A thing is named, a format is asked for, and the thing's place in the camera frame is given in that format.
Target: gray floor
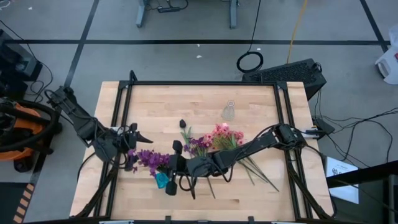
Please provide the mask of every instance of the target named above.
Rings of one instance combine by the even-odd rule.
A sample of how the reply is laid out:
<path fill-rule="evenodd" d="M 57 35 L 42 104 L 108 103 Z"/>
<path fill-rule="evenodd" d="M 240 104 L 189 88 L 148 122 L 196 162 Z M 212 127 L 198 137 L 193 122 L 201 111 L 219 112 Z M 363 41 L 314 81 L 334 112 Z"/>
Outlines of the gray floor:
<path fill-rule="evenodd" d="M 175 4 L 184 4 L 174 0 Z M 366 0 L 385 40 L 388 28 L 398 23 L 395 0 Z M 268 0 L 262 2 L 256 39 L 289 40 L 303 0 Z M 13 1 L 0 11 L 0 19 L 25 39 L 80 39 L 93 0 Z M 179 13 L 147 12 L 145 24 L 134 23 L 137 1 L 100 0 L 88 39 L 250 39 L 254 27 L 257 1 L 241 0 L 238 27 L 229 29 L 228 3 L 215 0 L 190 0 L 189 7 Z M 377 40 L 360 1 L 309 0 L 298 40 Z M 36 57 L 53 71 L 50 88 L 63 85 L 77 45 L 31 45 Z M 254 45 L 265 58 L 263 68 L 285 63 L 288 45 Z M 240 80 L 237 58 L 248 45 L 85 45 L 78 62 L 72 88 L 81 105 L 93 113 L 101 82 L 127 79 L 133 69 L 140 80 Z M 398 88 L 383 82 L 374 68 L 382 55 L 380 46 L 296 45 L 291 62 L 313 58 L 320 62 L 328 83 L 322 93 L 322 114 L 332 118 L 367 117 L 396 107 Z M 250 58 L 245 66 L 255 64 Z M 43 69 L 39 77 L 49 81 Z M 310 106 L 315 106 L 315 99 Z M 398 134 L 394 115 L 377 119 L 393 136 Z M 56 136 L 43 166 L 32 198 L 26 222 L 66 218 L 76 187 L 76 173 L 84 146 L 72 128 L 64 125 Z M 349 132 L 333 136 L 344 150 Z M 385 162 L 388 136 L 373 124 L 358 126 L 351 154 L 368 165 Z M 396 142 L 390 160 L 398 158 Z M 321 151 L 340 159 L 332 143 L 319 142 Z M 0 181 L 26 182 L 30 173 L 13 171 L 12 163 L 0 163 Z M 363 184 L 361 188 L 382 198 L 381 183 Z M 338 217 L 380 223 L 381 207 L 360 194 L 360 204 L 336 200 Z"/>

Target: black cable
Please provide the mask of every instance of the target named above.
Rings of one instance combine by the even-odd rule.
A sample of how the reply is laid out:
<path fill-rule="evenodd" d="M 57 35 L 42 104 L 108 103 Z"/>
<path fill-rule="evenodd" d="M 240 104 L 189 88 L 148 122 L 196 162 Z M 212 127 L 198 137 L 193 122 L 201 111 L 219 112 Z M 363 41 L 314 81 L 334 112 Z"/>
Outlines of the black cable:
<path fill-rule="evenodd" d="M 60 116 L 63 118 L 63 119 L 65 119 L 66 121 L 68 121 L 72 126 L 73 126 L 73 123 L 68 119 L 68 118 L 66 118 L 64 115 L 62 115 L 62 114 L 60 114 Z"/>
<path fill-rule="evenodd" d="M 21 40 L 24 40 L 20 35 L 18 35 L 18 34 L 17 34 L 15 31 L 13 31 L 9 26 L 7 26 L 2 20 L 0 20 L 0 22 L 3 24 L 3 26 L 7 27 L 7 29 L 9 29 L 9 30 L 10 30 L 14 35 L 16 35 L 18 38 L 20 38 Z M 44 66 L 49 70 L 49 72 L 50 72 L 50 81 L 49 81 L 49 83 L 48 83 L 47 85 L 44 85 L 44 82 L 43 82 L 43 81 L 40 81 L 40 80 L 34 81 L 34 82 L 30 85 L 30 90 L 31 90 L 34 94 L 33 94 L 33 95 L 28 94 L 28 95 L 29 95 L 29 96 L 36 96 L 34 102 L 35 102 L 35 103 L 41 103 L 41 102 L 43 101 L 43 96 L 42 96 L 41 94 L 42 94 L 42 92 L 53 82 L 53 73 L 52 73 L 51 69 L 50 69 L 46 64 L 44 64 L 43 62 L 40 62 L 39 60 L 37 60 L 35 54 L 33 53 L 32 49 L 31 49 L 31 47 L 30 47 L 30 45 L 29 45 L 29 44 L 26 44 L 26 46 L 28 47 L 28 49 L 29 49 L 30 53 L 32 54 L 33 58 L 35 58 L 36 61 L 38 61 L 39 63 L 41 63 L 42 65 L 44 65 Z M 43 84 L 42 87 L 41 87 L 37 92 L 34 91 L 34 90 L 32 89 L 32 86 L 33 86 L 35 83 L 42 83 L 42 84 Z"/>
<path fill-rule="evenodd" d="M 322 89 L 320 90 L 320 92 L 319 92 L 319 94 L 318 94 L 318 99 L 319 99 L 319 101 L 320 101 L 320 102 L 319 102 L 319 113 L 320 113 L 321 119 L 323 119 L 322 112 L 321 112 Z M 344 153 L 343 159 L 341 159 L 341 161 L 347 160 L 347 157 L 349 156 L 349 150 L 351 149 L 351 143 L 352 143 L 352 141 L 353 141 L 353 136 L 354 136 L 355 127 L 356 127 L 358 124 L 367 121 L 367 122 L 373 122 L 373 123 L 376 123 L 376 124 L 380 125 L 380 127 L 381 127 L 383 130 L 385 130 L 385 132 L 390 136 L 390 143 L 389 143 L 389 147 L 388 147 L 388 149 L 387 149 L 387 156 L 386 156 L 386 162 L 388 162 L 388 161 L 389 161 L 389 154 L 390 154 L 390 151 L 391 151 L 392 142 L 393 142 L 394 138 L 392 137 L 392 134 L 386 129 L 386 127 L 384 127 L 381 123 L 379 123 L 379 122 L 377 122 L 377 121 L 371 121 L 371 120 L 374 119 L 374 118 L 378 118 L 378 117 L 380 117 L 380 116 L 385 116 L 385 115 L 389 115 L 389 114 L 396 114 L 396 113 L 398 113 L 398 111 L 395 111 L 396 109 L 398 109 L 398 108 L 393 108 L 393 109 L 391 109 L 391 110 L 389 110 L 389 111 L 386 111 L 386 112 L 381 113 L 381 114 L 377 114 L 377 115 L 372 116 L 372 117 L 370 117 L 370 118 L 355 118 L 355 117 L 352 117 L 352 118 L 347 118 L 347 119 L 342 119 L 342 120 L 335 120 L 335 121 L 347 121 L 347 120 L 350 120 L 350 119 L 358 119 L 358 120 L 359 120 L 359 121 L 353 122 L 353 123 L 351 123 L 351 124 L 348 124 L 348 125 L 346 125 L 346 126 L 340 126 L 340 125 L 339 125 L 339 126 L 341 127 L 341 130 L 333 132 L 333 134 L 336 134 L 336 133 L 338 133 L 338 132 L 340 132 L 340 131 L 342 131 L 342 130 L 344 130 L 344 129 L 346 129 L 346 128 L 352 128 L 352 130 L 351 130 L 351 135 L 350 135 L 350 137 L 349 137 L 349 144 L 348 144 L 347 151 L 344 152 L 343 150 L 341 150 L 341 151 Z"/>
<path fill-rule="evenodd" d="M 256 21 L 255 21 L 255 23 L 254 23 L 254 29 L 253 29 L 253 34 L 252 34 L 251 41 L 250 41 L 249 50 L 248 50 L 245 54 L 243 54 L 242 56 L 240 56 L 240 58 L 238 58 L 238 61 L 236 62 L 236 67 L 238 68 L 239 71 L 241 71 L 241 72 L 243 72 L 243 73 L 249 73 L 249 72 L 258 71 L 258 70 L 261 69 L 262 65 L 264 64 L 264 57 L 262 56 L 262 54 L 261 54 L 260 52 L 251 52 L 251 51 L 250 51 L 250 50 L 251 50 L 251 47 L 252 47 L 252 45 L 253 45 L 254 34 L 256 33 L 257 21 L 258 21 L 259 13 L 260 13 L 260 6 L 261 6 L 261 0 L 259 0 L 259 5 L 258 5 L 258 7 L 257 7 Z M 241 61 L 242 61 L 242 59 L 243 59 L 244 57 L 246 57 L 246 56 L 248 56 L 248 55 L 257 55 L 257 56 L 260 58 L 260 63 L 259 63 L 256 67 L 254 67 L 254 68 L 252 68 L 252 69 L 249 69 L 249 70 L 246 70 L 246 69 L 243 69 L 243 68 L 241 67 Z"/>
<path fill-rule="evenodd" d="M 331 196 L 330 192 L 329 192 L 329 197 L 330 197 L 330 201 L 331 201 L 331 207 L 333 208 L 333 214 L 331 215 L 331 217 L 336 218 L 337 206 L 336 206 L 335 198 L 333 196 Z"/>
<path fill-rule="evenodd" d="M 187 3 L 184 7 L 181 8 L 181 10 L 186 9 L 189 6 L 189 2 L 188 0 L 185 0 L 185 2 Z"/>
<path fill-rule="evenodd" d="M 319 101 L 322 100 L 322 89 L 318 92 L 318 96 L 317 96 L 317 103 L 315 104 L 315 109 L 314 109 L 314 114 L 315 114 L 315 118 L 320 117 L 321 119 L 323 119 L 323 115 L 322 115 L 322 111 L 321 108 L 319 108 L 319 113 L 320 116 L 317 116 L 317 105 L 319 104 Z M 325 133 L 325 135 L 332 141 L 333 145 L 335 146 L 336 151 L 341 155 L 341 156 L 345 156 L 345 151 L 343 151 L 341 149 L 341 147 L 330 137 L 329 134 Z M 362 162 L 361 160 L 357 159 L 356 157 L 352 156 L 351 154 L 348 154 L 348 156 L 350 156 L 351 158 L 355 159 L 356 161 L 362 163 L 364 166 L 366 167 L 370 167 L 369 165 L 365 164 L 364 162 Z M 355 166 L 355 163 L 352 162 L 351 160 L 349 160 L 348 158 L 346 158 L 347 161 L 349 161 L 350 163 L 352 163 L 352 165 Z"/>
<path fill-rule="evenodd" d="M 305 145 L 305 147 L 308 147 L 308 148 L 314 150 L 321 157 L 321 159 L 323 159 L 325 157 L 325 155 L 323 155 L 318 149 L 315 149 L 314 147 L 312 147 L 310 145 Z"/>
<path fill-rule="evenodd" d="M 157 7 L 155 7 L 155 8 L 153 8 L 153 7 L 151 6 L 151 4 L 149 3 L 149 1 L 147 1 L 147 4 L 145 5 L 145 11 L 156 10 L 158 7 L 160 7 L 160 2 L 159 2 L 159 0 L 156 0 L 156 1 L 157 1 Z"/>
<path fill-rule="evenodd" d="M 79 167 L 79 171 L 77 172 L 77 180 L 79 180 L 79 176 L 80 176 L 80 172 L 81 172 L 81 169 L 83 168 L 83 166 L 86 164 L 86 162 L 91 158 L 91 157 L 93 157 L 95 155 L 95 152 L 93 152 L 91 155 L 89 155 L 84 161 L 83 161 L 83 163 L 80 165 L 80 167 Z"/>

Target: black metal frame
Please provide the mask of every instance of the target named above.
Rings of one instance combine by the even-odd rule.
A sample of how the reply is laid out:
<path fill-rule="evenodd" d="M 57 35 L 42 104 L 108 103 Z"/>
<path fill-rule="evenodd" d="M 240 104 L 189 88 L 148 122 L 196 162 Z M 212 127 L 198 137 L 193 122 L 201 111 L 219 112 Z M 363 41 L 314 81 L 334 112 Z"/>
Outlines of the black metal frame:
<path fill-rule="evenodd" d="M 119 82 L 118 92 L 116 94 L 116 102 L 114 105 L 113 117 L 112 117 L 112 122 L 111 122 L 112 126 L 115 126 L 117 123 L 117 117 L 118 117 L 118 113 L 119 113 L 119 107 L 121 104 L 122 92 L 125 89 L 125 87 L 127 87 L 127 94 L 126 94 L 126 101 L 125 101 L 124 109 L 123 109 L 121 126 L 126 125 L 128 108 L 129 108 L 129 104 L 130 104 L 133 85 L 272 86 L 274 89 L 275 103 L 276 103 L 279 123 L 284 123 L 284 115 L 282 112 L 282 105 L 280 102 L 280 95 L 279 95 L 279 88 L 281 88 L 284 93 L 284 100 L 285 100 L 285 104 L 286 104 L 286 110 L 287 110 L 287 116 L 289 119 L 289 124 L 294 126 L 293 112 L 292 112 L 292 107 L 290 104 L 289 92 L 287 89 L 286 82 L 261 82 L 261 83 L 258 83 L 258 82 L 137 81 L 136 78 L 133 81 L 120 81 Z M 302 160 L 301 160 L 301 156 L 298 151 L 295 151 L 295 160 L 297 161 L 298 174 L 301 178 L 301 181 L 306 186 Z M 292 161 L 289 152 L 285 152 L 285 161 L 286 161 L 286 166 L 288 165 L 288 163 L 290 163 Z M 99 182 L 100 185 L 103 183 L 103 181 L 106 177 L 106 174 L 108 173 L 108 169 L 109 169 L 109 164 L 107 162 L 105 162 L 103 164 L 103 169 L 101 172 L 101 179 Z M 108 218 L 110 218 L 111 214 L 112 214 L 113 200 L 114 200 L 114 194 L 115 194 L 115 190 L 116 190 L 116 182 L 117 182 L 117 176 L 112 180 L 111 186 L 109 189 L 109 197 L 108 197 L 106 213 L 105 213 L 105 217 L 108 217 Z M 289 187 L 290 187 L 290 193 L 291 193 L 291 197 L 292 197 L 292 205 L 294 208 L 294 217 L 295 217 L 295 220 L 298 220 L 301 218 L 300 207 L 299 207 L 299 201 L 297 198 L 297 191 L 296 191 L 295 183 L 291 177 L 289 177 Z M 95 211 L 94 211 L 94 217 L 98 217 L 100 215 L 101 204 L 102 204 L 102 198 L 96 204 Z M 311 206 L 307 202 L 306 199 L 304 199 L 304 205 L 305 205 L 305 213 L 306 213 L 307 218 L 309 218 L 309 219 L 313 218 Z M 249 223 L 254 223 L 253 217 L 248 217 L 248 220 L 249 220 Z M 219 223 L 219 224 L 222 224 L 222 223 L 236 223 L 236 224 L 244 223 L 244 224 L 247 224 L 248 223 L 248 222 L 231 222 L 231 221 L 225 221 L 225 222 L 224 221 L 220 221 L 220 222 L 209 221 L 209 222 Z M 192 223 L 192 221 L 171 221 L 171 217 L 165 217 L 165 220 L 135 220 L 134 223 Z"/>
<path fill-rule="evenodd" d="M 392 161 L 365 169 L 358 169 L 344 174 L 333 175 L 327 177 L 326 181 L 328 182 L 329 188 L 333 188 L 382 180 L 388 178 L 390 175 L 398 175 L 398 161 Z"/>

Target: cable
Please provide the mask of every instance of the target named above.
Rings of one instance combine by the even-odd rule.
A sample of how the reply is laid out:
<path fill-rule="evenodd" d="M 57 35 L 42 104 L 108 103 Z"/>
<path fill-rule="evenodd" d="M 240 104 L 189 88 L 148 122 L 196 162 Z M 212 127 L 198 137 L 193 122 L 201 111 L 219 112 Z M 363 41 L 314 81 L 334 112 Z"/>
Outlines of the cable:
<path fill-rule="evenodd" d="M 7 29 L 9 29 L 9 30 L 10 30 L 14 35 L 16 35 L 18 38 L 20 38 L 21 40 L 24 40 L 20 35 L 18 35 L 18 34 L 17 34 L 15 31 L 13 31 L 9 26 L 7 26 L 2 20 L 0 20 L 0 22 L 3 24 L 3 26 L 5 26 Z M 34 81 L 34 82 L 30 85 L 30 90 L 31 90 L 31 92 L 34 93 L 34 94 L 32 94 L 32 95 L 31 95 L 31 94 L 28 94 L 28 95 L 29 95 L 29 96 L 36 96 L 34 102 L 35 102 L 35 103 L 41 103 L 41 102 L 43 101 L 43 96 L 42 96 L 41 94 L 42 94 L 42 92 L 52 83 L 52 81 L 53 81 L 53 73 L 52 73 L 51 69 L 50 69 L 46 64 L 44 64 L 43 62 L 40 62 L 39 60 L 37 60 L 35 54 L 33 53 L 32 49 L 31 49 L 31 47 L 30 47 L 30 45 L 29 45 L 29 44 L 26 44 L 26 46 L 28 47 L 28 49 L 29 49 L 30 53 L 32 54 L 33 58 L 35 58 L 36 61 L 38 61 L 39 63 L 41 63 L 42 65 L 44 65 L 44 66 L 49 70 L 49 72 L 50 72 L 50 81 L 49 81 L 49 83 L 48 83 L 47 85 L 44 85 L 44 82 L 43 82 L 43 81 L 40 81 L 40 80 Z M 33 86 L 35 83 L 42 83 L 42 87 L 41 87 L 38 91 L 34 91 L 34 90 L 32 89 L 32 86 Z"/>
<path fill-rule="evenodd" d="M 341 156 L 343 156 L 343 158 L 341 159 L 341 161 L 348 160 L 348 156 L 350 156 L 350 157 L 352 157 L 353 159 L 355 159 L 355 160 L 357 160 L 358 162 L 360 162 L 360 163 L 362 163 L 363 165 L 365 165 L 366 167 L 370 167 L 369 165 L 365 164 L 364 162 L 362 162 L 362 161 L 360 161 L 359 159 L 357 159 L 357 158 L 353 157 L 352 155 L 350 155 L 350 154 L 349 154 L 349 150 L 351 149 L 351 145 L 352 145 L 352 142 L 353 142 L 354 132 L 355 132 L 356 126 L 359 125 L 359 124 L 361 124 L 361 123 L 363 123 L 363 122 L 372 122 L 372 123 L 378 124 L 378 125 L 389 135 L 389 137 L 390 137 L 390 142 L 389 142 L 389 146 L 388 146 L 388 148 L 387 148 L 387 153 L 386 153 L 386 162 L 389 162 L 389 154 L 390 154 L 390 151 L 391 151 L 392 142 L 394 141 L 394 137 L 393 137 L 392 134 L 386 129 L 386 127 L 384 127 L 384 125 L 382 125 L 381 123 L 379 123 L 379 122 L 377 122 L 377 121 L 373 121 L 372 119 L 378 118 L 378 117 L 380 117 L 380 116 L 385 116 L 385 115 L 390 115 L 390 114 L 396 114 L 396 113 L 398 113 L 398 108 L 393 108 L 393 109 L 391 109 L 391 110 L 389 110 L 389 111 L 383 112 L 383 113 L 381 113 L 381 114 L 377 114 L 377 115 L 372 116 L 372 117 L 370 117 L 370 118 L 355 118 L 355 117 L 351 117 L 351 118 L 347 118 L 347 119 L 332 119 L 332 118 L 329 118 L 329 117 L 327 117 L 327 116 L 323 116 L 323 115 L 322 115 L 322 112 L 321 112 L 321 101 L 322 101 L 322 89 L 318 92 L 317 103 L 315 104 L 315 112 L 314 112 L 314 113 L 315 113 L 315 116 L 314 116 L 314 118 L 320 118 L 320 119 L 326 118 L 328 121 L 332 122 L 333 124 L 338 125 L 341 129 L 338 130 L 338 131 L 334 131 L 333 134 L 339 133 L 339 132 L 341 132 L 341 131 L 344 130 L 344 129 L 352 128 L 352 129 L 351 129 L 351 134 L 350 134 L 350 136 L 349 136 L 348 148 L 347 148 L 346 151 L 343 151 L 343 150 L 337 145 L 337 143 L 334 142 L 334 141 L 332 140 L 332 138 L 329 136 L 329 134 L 327 134 L 328 138 L 331 139 L 331 140 L 333 141 L 333 144 L 335 145 L 336 150 L 339 152 L 339 154 L 340 154 Z M 317 116 L 317 105 L 318 105 L 318 103 L 319 103 L 319 113 L 320 113 L 319 116 Z M 342 126 L 342 125 L 340 125 L 340 124 L 337 123 L 338 121 L 349 121 L 349 120 L 351 120 L 351 119 L 357 119 L 358 121 L 352 122 L 352 123 L 347 124 L 347 125 L 345 125 L 345 126 Z"/>
<path fill-rule="evenodd" d="M 63 119 L 65 119 L 66 121 L 68 121 L 72 126 L 73 126 L 73 123 L 68 119 L 68 118 L 66 118 L 64 115 L 62 115 L 62 114 L 60 114 L 60 116 L 63 118 Z"/>
<path fill-rule="evenodd" d="M 79 176 L 80 176 L 80 172 L 81 172 L 81 169 L 83 168 L 83 166 L 86 164 L 86 162 L 91 158 L 91 157 L 93 157 L 95 155 L 95 152 L 93 152 L 91 155 L 89 155 L 84 161 L 83 161 L 83 163 L 80 165 L 80 167 L 79 167 L 79 171 L 77 172 L 77 180 L 79 180 Z"/>
<path fill-rule="evenodd" d="M 157 7 L 155 7 L 155 8 L 153 8 L 153 7 L 150 5 L 149 1 L 147 1 L 147 4 L 145 5 L 145 11 L 156 10 L 158 7 L 160 7 L 160 2 L 159 2 L 159 0 L 156 0 L 156 1 L 157 1 Z"/>
<path fill-rule="evenodd" d="M 184 7 L 181 8 L 181 10 L 186 9 L 189 6 L 189 2 L 188 0 L 185 0 L 185 2 L 187 3 Z"/>
<path fill-rule="evenodd" d="M 321 106 L 321 103 L 320 103 L 321 101 L 322 101 L 322 89 L 318 92 L 317 103 L 315 104 L 315 109 L 314 109 L 315 117 L 317 117 L 317 105 L 319 104 L 319 105 Z M 320 113 L 320 117 L 321 117 L 321 119 L 322 119 L 322 118 L 323 118 L 323 115 L 322 115 L 322 111 L 321 111 L 321 108 L 320 108 L 320 107 L 319 107 L 319 113 Z M 329 134 L 326 134 L 326 133 L 325 133 L 325 135 L 332 141 L 333 145 L 335 146 L 336 151 L 337 151 L 341 156 L 344 157 L 344 156 L 345 156 L 345 155 L 344 155 L 345 152 L 340 148 L 340 146 L 330 137 Z M 348 154 L 348 156 L 350 156 L 351 158 L 355 159 L 356 161 L 362 163 L 364 166 L 370 167 L 369 165 L 365 164 L 364 162 L 362 162 L 361 160 L 357 159 L 356 157 L 354 157 L 354 156 L 352 156 L 352 155 L 350 155 L 350 154 Z M 352 165 L 355 165 L 355 163 L 352 162 L 351 160 L 349 160 L 348 158 L 346 158 L 346 160 L 349 161 L 350 163 L 352 163 Z"/>
<path fill-rule="evenodd" d="M 363 190 L 363 189 L 361 189 L 361 188 L 359 188 L 359 187 L 357 187 L 357 186 L 355 186 L 353 184 L 349 184 L 349 183 L 347 183 L 345 181 L 342 181 L 342 180 L 335 180 L 335 181 L 340 182 L 342 184 L 346 184 L 346 185 L 350 185 L 352 187 L 355 187 L 356 189 L 362 191 L 362 193 L 366 194 L 369 198 L 373 199 L 375 202 L 381 204 L 384 208 L 388 209 L 390 212 L 394 212 L 395 214 L 398 214 L 397 210 L 395 210 L 395 209 L 391 208 L 390 206 L 386 205 L 385 203 L 383 203 L 382 201 L 378 200 L 377 198 L 375 198 L 371 194 L 367 193 L 365 190 Z"/>
<path fill-rule="evenodd" d="M 262 54 L 260 52 L 251 52 L 251 47 L 253 45 L 253 40 L 254 40 L 254 34 L 256 33 L 256 27 L 257 27 L 257 21 L 259 19 L 259 13 L 260 13 L 260 6 L 261 6 L 261 0 L 259 0 L 259 5 L 257 7 L 257 15 L 256 15 L 256 21 L 254 23 L 254 29 L 253 29 L 253 34 L 251 36 L 251 41 L 250 41 L 250 47 L 249 50 L 243 54 L 242 56 L 240 56 L 240 58 L 238 58 L 238 61 L 236 62 L 236 67 L 238 68 L 239 71 L 243 72 L 243 73 L 249 73 L 249 72 L 255 72 L 261 69 L 262 65 L 264 64 L 264 57 L 262 56 Z M 260 63 L 249 70 L 245 70 L 241 67 L 241 61 L 244 57 L 248 56 L 248 55 L 257 55 L 260 58 Z"/>
<path fill-rule="evenodd" d="M 286 63 L 289 63 L 290 54 L 292 53 L 293 41 L 294 41 L 295 36 L 296 36 L 297 27 L 299 26 L 299 24 L 301 22 L 301 18 L 303 17 L 303 14 L 305 12 L 305 8 L 307 8 L 307 3 L 308 3 L 308 0 L 304 0 L 304 4 L 303 4 L 303 7 L 301 8 L 300 15 L 298 16 L 296 25 L 294 26 L 292 40 L 290 41 L 290 46 L 289 46 L 289 54 L 287 55 Z"/>

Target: desk leg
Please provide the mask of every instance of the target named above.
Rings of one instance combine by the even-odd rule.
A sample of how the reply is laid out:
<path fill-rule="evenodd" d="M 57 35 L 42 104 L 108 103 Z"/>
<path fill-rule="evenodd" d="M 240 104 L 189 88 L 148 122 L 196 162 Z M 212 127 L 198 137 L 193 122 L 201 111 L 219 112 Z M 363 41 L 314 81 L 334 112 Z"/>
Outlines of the desk leg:
<path fill-rule="evenodd" d="M 138 0 L 138 3 L 139 3 L 139 6 L 138 6 L 136 25 L 138 28 L 140 28 L 140 27 L 142 27 L 142 20 L 144 20 L 145 6 L 147 4 L 147 0 Z"/>
<path fill-rule="evenodd" d="M 230 20 L 230 29 L 236 28 L 236 6 L 238 5 L 238 0 L 230 0 L 229 5 L 229 20 Z"/>

